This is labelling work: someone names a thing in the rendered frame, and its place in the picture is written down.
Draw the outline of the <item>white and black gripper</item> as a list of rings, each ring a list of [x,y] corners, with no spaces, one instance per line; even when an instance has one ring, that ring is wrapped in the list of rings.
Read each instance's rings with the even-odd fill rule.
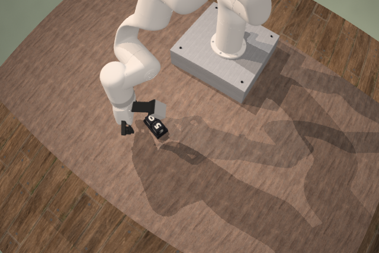
[[[134,112],[131,112],[133,102],[124,108],[117,108],[113,106],[113,113],[117,124],[121,125],[121,135],[125,136],[131,133],[134,133],[133,128],[131,127],[133,122]],[[126,125],[129,125],[128,127]]]

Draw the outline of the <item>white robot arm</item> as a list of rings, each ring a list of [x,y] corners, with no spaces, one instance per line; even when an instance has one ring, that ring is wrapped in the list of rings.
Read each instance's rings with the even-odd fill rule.
[[[166,104],[158,100],[133,101],[133,87],[153,79],[160,71],[157,58],[138,40],[139,29],[161,30],[169,24],[173,11],[190,14],[207,1],[138,0],[135,14],[126,18],[116,32],[114,53],[120,62],[106,64],[100,73],[113,106],[124,108],[133,102],[131,112],[148,113],[159,120],[166,117]],[[246,23],[253,26],[265,23],[271,13],[271,0],[217,0],[217,3],[217,30],[211,38],[211,48],[222,58],[238,58],[246,50],[243,38]]]

